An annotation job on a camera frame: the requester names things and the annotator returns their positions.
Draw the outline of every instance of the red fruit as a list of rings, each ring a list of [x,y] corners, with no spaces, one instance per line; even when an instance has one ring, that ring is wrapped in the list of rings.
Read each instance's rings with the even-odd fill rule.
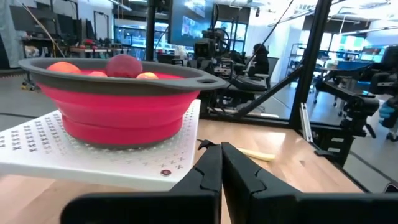
[[[72,65],[68,62],[57,62],[50,65],[47,70],[55,71],[55,72],[64,72],[64,73],[72,73],[72,74],[81,74],[81,70],[76,67],[76,65]]]
[[[141,62],[126,54],[114,56],[105,68],[105,73],[109,77],[136,78],[141,72]]]
[[[88,74],[88,76],[96,76],[96,77],[108,77],[105,73],[103,72],[91,72],[90,74]]]

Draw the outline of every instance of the person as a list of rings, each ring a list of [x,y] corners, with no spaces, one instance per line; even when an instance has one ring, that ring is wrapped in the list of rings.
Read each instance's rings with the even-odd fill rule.
[[[268,50],[262,44],[256,44],[253,47],[253,53],[257,52],[253,59],[252,66],[250,66],[248,75],[249,77],[254,77],[255,74],[266,74],[270,77],[266,78],[267,89],[271,88],[271,75],[268,74],[269,63],[268,63]]]

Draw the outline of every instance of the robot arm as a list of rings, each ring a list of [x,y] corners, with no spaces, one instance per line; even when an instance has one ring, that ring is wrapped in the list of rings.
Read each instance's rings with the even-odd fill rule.
[[[378,223],[394,220],[398,195],[306,194],[258,166],[230,143],[206,152],[168,192],[89,194],[71,201],[61,224],[221,223],[221,183],[232,224]]]
[[[386,128],[394,128],[398,122],[398,78],[397,74],[388,72],[376,73],[372,77],[370,92],[373,94],[387,94],[389,98],[380,109],[383,121],[381,124]]]
[[[365,136],[366,133],[363,131],[363,128],[366,127],[371,136],[376,137],[376,133],[366,123],[366,119],[379,109],[379,100],[375,99],[374,96],[356,95],[327,82],[318,82],[316,88],[319,91],[337,96],[346,102],[344,111],[347,117],[341,121],[340,126],[351,130],[357,136]]]

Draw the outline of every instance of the wooden table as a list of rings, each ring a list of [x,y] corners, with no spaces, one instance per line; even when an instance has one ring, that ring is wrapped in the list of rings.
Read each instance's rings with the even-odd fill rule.
[[[293,130],[201,120],[198,139],[276,154],[272,162],[254,161],[303,192],[360,192]],[[198,151],[196,160],[202,154]],[[8,175],[0,177],[0,223],[58,223],[63,206],[81,194],[130,191],[134,189]],[[222,210],[222,223],[230,223],[224,198]]]

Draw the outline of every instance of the collapsible bowl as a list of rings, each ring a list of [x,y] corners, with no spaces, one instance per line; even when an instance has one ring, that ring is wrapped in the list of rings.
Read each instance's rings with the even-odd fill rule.
[[[76,65],[83,73],[104,71],[108,60],[32,58],[19,62],[62,113],[68,134],[104,147],[137,147],[171,138],[200,90],[226,82],[207,72],[155,62],[142,62],[143,72],[159,79],[91,77],[46,68],[56,62]]]

